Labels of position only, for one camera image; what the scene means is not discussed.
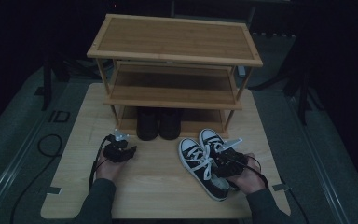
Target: gray floor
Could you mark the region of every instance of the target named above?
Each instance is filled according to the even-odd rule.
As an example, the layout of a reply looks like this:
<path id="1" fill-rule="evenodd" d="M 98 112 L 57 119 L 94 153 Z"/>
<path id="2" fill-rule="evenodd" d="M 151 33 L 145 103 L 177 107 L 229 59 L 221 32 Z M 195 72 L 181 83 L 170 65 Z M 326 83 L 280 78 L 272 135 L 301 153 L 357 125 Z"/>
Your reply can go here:
<path id="1" fill-rule="evenodd" d="M 255 70 L 249 86 L 275 76 L 294 39 L 254 35 L 255 44 L 264 62 Z M 0 183 L 8 190 L 0 190 L 0 223 L 9 223 L 13 206 L 27 187 L 51 158 L 42 156 L 37 142 L 45 135 L 56 133 L 62 137 L 63 147 L 72 130 L 88 85 L 96 80 L 73 77 L 69 83 L 53 83 L 53 102 L 48 111 L 40 108 L 43 99 L 35 96 L 42 85 L 41 71 L 33 74 L 0 118 Z M 266 131 L 274 160 L 281 177 L 292 189 L 304 208 L 310 223 L 358 223 L 358 175 L 351 164 L 345 147 L 334 125 L 325 112 L 310 102 L 307 126 L 296 117 L 296 97 L 282 94 L 285 80 L 262 91 L 253 91 L 257 109 Z M 69 120 L 49 122 L 52 111 L 69 112 Z M 56 138 L 50 137 L 41 147 L 54 154 L 59 147 Z M 22 156 L 14 179 L 2 177 L 15 158 Z M 54 176 L 59 159 L 56 159 L 25 192 L 18 203 L 14 223 L 66 223 L 68 220 L 45 220 L 40 208 L 47 187 Z M 286 192 L 297 223 L 305 223 L 294 198 Z M 186 220 L 185 223 L 230 223 L 232 220 Z M 125 223 L 155 223 L 155 220 L 126 220 Z"/>

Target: shoe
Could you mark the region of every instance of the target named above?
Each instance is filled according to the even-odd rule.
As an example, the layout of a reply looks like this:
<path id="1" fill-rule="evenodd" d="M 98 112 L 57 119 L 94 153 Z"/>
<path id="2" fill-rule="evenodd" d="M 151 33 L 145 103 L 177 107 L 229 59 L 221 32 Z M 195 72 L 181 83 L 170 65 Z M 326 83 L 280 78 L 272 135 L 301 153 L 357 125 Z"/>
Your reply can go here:
<path id="1" fill-rule="evenodd" d="M 185 168 L 201 183 L 213 199 L 224 201 L 227 198 L 229 184 L 211 172 L 214 164 L 209 151 L 196 141 L 185 138 L 179 143 L 179 158 Z"/>
<path id="2" fill-rule="evenodd" d="M 233 148 L 242 141 L 240 138 L 225 141 L 214 130 L 204 129 L 200 132 L 199 141 L 203 148 L 210 151 L 211 157 L 217 165 L 217 167 L 213 169 L 213 172 L 218 177 L 240 175 L 248 163 L 247 158 Z M 236 184 L 230 181 L 228 181 L 228 184 L 233 190 L 240 189 Z"/>
<path id="3" fill-rule="evenodd" d="M 154 107 L 137 107 L 136 134 L 141 140 L 150 141 L 158 136 L 158 113 Z"/>
<path id="4" fill-rule="evenodd" d="M 182 109 L 161 108 L 159 118 L 159 136 L 166 140 L 179 137 L 181 132 Z"/>

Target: sleeve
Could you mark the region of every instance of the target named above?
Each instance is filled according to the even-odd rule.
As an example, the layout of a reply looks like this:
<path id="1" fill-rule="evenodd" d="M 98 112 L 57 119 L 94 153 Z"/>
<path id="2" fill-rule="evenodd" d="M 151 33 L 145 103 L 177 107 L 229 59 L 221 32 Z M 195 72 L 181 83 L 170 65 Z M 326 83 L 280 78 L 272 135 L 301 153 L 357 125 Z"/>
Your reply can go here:
<path id="1" fill-rule="evenodd" d="M 295 223 L 288 215 L 281 211 L 269 189 L 261 189 L 246 196 L 252 211 L 254 224 Z"/>
<path id="2" fill-rule="evenodd" d="M 107 179 L 96 179 L 91 191 L 83 202 L 79 214 L 72 223 L 112 223 L 112 203 L 115 197 L 116 186 Z"/>

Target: wooden shoe rack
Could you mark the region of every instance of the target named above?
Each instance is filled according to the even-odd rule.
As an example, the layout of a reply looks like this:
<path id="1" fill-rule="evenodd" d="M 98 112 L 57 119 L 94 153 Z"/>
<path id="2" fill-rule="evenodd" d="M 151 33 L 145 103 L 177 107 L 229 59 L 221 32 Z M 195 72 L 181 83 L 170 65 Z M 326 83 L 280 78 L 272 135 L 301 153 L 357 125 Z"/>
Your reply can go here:
<path id="1" fill-rule="evenodd" d="M 136 106 L 183 108 L 181 136 L 227 128 L 254 67 L 262 66 L 246 25 L 108 14 L 89 49 L 117 128 L 136 134 Z M 112 59 L 110 78 L 103 59 Z M 238 89 L 237 65 L 249 68 Z"/>

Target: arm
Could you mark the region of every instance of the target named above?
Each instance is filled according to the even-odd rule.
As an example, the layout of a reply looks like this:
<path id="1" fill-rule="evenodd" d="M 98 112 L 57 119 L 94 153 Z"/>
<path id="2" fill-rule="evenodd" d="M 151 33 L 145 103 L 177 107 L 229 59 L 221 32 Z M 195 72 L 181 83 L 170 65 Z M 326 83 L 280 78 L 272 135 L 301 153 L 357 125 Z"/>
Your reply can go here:
<path id="1" fill-rule="evenodd" d="M 260 171 L 251 158 L 248 161 L 248 166 L 254 168 L 257 172 Z M 263 180 L 255 172 L 245 168 L 240 175 L 231 176 L 227 180 L 236 184 L 246 195 L 254 224 L 294 223 L 289 216 L 278 208 L 271 191 L 266 189 Z"/>
<path id="2" fill-rule="evenodd" d="M 97 163 L 96 180 L 79 214 L 75 217 L 74 224 L 112 223 L 111 211 L 116 192 L 114 183 L 125 164 L 125 161 L 111 162 L 101 153 Z"/>

